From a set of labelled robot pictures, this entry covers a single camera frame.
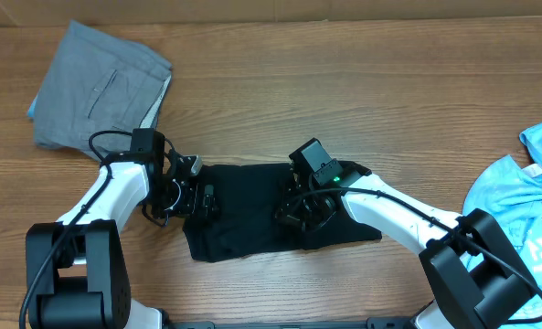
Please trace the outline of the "black t-shirt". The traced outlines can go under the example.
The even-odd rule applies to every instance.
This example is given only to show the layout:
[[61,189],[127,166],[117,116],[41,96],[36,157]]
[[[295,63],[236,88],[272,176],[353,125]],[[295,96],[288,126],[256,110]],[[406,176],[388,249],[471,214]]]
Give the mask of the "black t-shirt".
[[212,263],[251,254],[382,239],[380,231],[355,222],[344,211],[309,233],[279,223],[274,213],[281,203],[282,186],[290,179],[288,164],[203,167],[198,187],[214,187],[218,212],[207,215],[197,208],[185,221],[183,231],[193,260]]

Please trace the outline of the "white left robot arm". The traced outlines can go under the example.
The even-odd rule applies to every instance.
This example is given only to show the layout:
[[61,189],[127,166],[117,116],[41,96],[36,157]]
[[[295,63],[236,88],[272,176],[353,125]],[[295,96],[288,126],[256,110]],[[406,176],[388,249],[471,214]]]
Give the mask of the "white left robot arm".
[[127,135],[128,150],[98,156],[99,176],[74,208],[28,230],[19,327],[172,327],[166,311],[132,297],[120,233],[136,208],[159,228],[211,214],[213,189],[197,183],[199,156],[179,154],[153,128]]

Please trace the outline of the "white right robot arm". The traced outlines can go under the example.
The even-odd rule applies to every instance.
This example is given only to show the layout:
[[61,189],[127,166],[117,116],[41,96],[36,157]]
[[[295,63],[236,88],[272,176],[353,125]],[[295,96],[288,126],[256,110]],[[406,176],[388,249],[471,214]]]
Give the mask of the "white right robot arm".
[[342,215],[389,236],[420,259],[432,302],[388,328],[498,328],[538,294],[537,283],[497,221],[428,206],[356,163],[331,157],[313,138],[290,154],[293,183],[276,218],[311,233]]

